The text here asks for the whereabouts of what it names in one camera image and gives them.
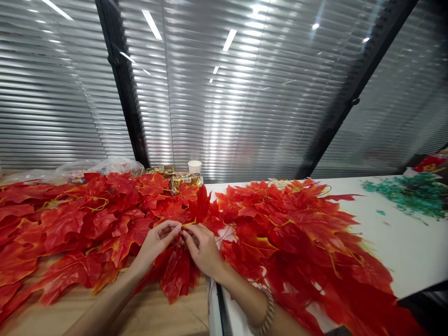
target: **green decoration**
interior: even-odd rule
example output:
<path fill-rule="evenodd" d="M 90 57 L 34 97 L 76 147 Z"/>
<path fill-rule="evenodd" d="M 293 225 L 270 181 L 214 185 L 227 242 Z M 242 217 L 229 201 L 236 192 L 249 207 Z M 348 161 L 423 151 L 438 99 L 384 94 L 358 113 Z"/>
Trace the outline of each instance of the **green decoration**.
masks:
<path fill-rule="evenodd" d="M 419 212 L 437 219 L 447 216 L 448 188 L 438 183 L 434 174 L 423 172 L 414 177 L 399 176 L 380 183 L 363 181 L 363 188 L 383 194 L 408 215 Z"/>

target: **red object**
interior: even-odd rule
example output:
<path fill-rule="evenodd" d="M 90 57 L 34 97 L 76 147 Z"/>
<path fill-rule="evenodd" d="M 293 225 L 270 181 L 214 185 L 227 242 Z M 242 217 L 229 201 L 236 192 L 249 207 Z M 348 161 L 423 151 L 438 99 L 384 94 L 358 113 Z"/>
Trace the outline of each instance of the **red object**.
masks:
<path fill-rule="evenodd" d="M 205 186 L 183 184 L 171 196 L 168 180 L 158 173 L 136 178 L 91 173 L 85 179 L 75 187 L 0 188 L 0 322 L 35 292 L 43 291 L 43 305 L 74 284 L 97 293 L 115 281 L 151 228 L 172 219 L 202 222 L 216 236 L 226 232 L 218 239 L 223 257 L 242 276 L 268 287 L 314 335 L 322 332 L 306 310 L 311 302 L 354 335 L 421 332 L 410 313 L 396 306 L 387 269 L 348 232 L 358 224 L 354 216 L 334 202 L 357 195 L 322 197 L 327 186 L 312 180 L 283 189 L 253 182 L 229 186 L 210 203 Z M 136 292 L 159 281 L 173 303 L 197 286 L 200 271 L 179 240 L 180 235 L 156 258 Z M 59 253 L 65 256 L 39 282 L 23 286 L 41 256 Z"/>
<path fill-rule="evenodd" d="M 442 163 L 445 163 L 447 161 L 446 157 L 438 156 L 438 155 L 428 155 L 426 158 L 420 162 L 420 164 L 414 168 L 416 172 L 431 172 L 432 170 L 436 169 L 437 166 L 441 165 Z"/>

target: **beaded bracelet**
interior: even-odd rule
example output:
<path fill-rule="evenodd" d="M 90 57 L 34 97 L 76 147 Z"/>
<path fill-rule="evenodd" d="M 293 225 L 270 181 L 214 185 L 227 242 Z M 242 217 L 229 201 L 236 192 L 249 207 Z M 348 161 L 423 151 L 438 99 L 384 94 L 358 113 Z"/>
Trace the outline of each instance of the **beaded bracelet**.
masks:
<path fill-rule="evenodd" d="M 269 331 L 269 328 L 272 325 L 272 321 L 274 320 L 275 305 L 274 305 L 274 299 L 272 297 L 272 294 L 271 294 L 271 292 L 269 292 L 266 289 L 262 289 L 262 292 L 267 297 L 267 314 L 266 314 L 265 320 L 263 321 L 263 324 L 258 328 L 255 328 L 250 323 L 248 323 L 249 330 L 254 334 L 254 336 L 266 335 L 266 333 Z"/>

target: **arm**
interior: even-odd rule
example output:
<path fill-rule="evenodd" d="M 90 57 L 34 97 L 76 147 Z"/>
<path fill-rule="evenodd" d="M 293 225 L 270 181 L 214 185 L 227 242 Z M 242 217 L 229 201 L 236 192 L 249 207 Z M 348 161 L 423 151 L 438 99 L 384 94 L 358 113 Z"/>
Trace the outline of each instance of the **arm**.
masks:
<path fill-rule="evenodd" d="M 189 225 L 188 230 L 199 242 L 197 246 L 191 234 L 182 232 L 196 265 L 204 274 L 214 278 L 230 293 L 252 326 L 261 326 L 267 313 L 267 298 L 264 293 L 252 286 L 222 260 L 214 234 L 204 225 Z M 266 335 L 309 336 L 310 334 L 282 308 L 275 305 L 273 323 Z"/>
<path fill-rule="evenodd" d="M 94 336 L 106 331 L 129 302 L 138 284 L 150 270 L 152 262 L 177 237 L 181 227 L 181 223 L 168 220 L 151 229 L 129 269 L 71 326 L 64 336 Z"/>

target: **paper cup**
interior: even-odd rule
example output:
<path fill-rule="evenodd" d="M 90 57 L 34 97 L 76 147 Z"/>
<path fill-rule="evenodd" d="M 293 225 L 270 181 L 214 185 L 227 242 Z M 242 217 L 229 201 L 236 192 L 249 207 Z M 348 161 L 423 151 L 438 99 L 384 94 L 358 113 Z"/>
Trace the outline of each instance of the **paper cup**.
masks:
<path fill-rule="evenodd" d="M 188 170 L 191 174 L 201 172 L 202 162 L 200 161 L 190 161 L 188 162 Z"/>

